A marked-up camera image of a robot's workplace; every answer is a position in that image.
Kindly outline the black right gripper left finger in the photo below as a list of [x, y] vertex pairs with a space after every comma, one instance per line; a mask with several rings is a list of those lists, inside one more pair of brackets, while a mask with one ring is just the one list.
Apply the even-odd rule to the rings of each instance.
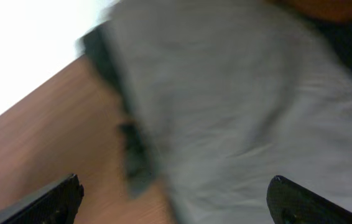
[[73, 224], [83, 196], [78, 176], [70, 174], [0, 210], [0, 224]]

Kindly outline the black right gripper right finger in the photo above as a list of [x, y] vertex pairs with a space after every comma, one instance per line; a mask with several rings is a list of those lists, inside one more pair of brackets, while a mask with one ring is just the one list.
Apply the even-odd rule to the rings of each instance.
[[352, 212], [281, 175], [270, 181], [266, 202], [275, 224], [352, 224]]

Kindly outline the grey shorts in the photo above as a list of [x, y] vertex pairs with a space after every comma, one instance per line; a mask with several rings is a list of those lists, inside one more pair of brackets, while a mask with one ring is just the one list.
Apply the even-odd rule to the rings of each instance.
[[81, 42], [132, 197], [160, 179], [178, 223], [274, 223], [281, 175], [352, 212], [352, 1], [118, 1]]

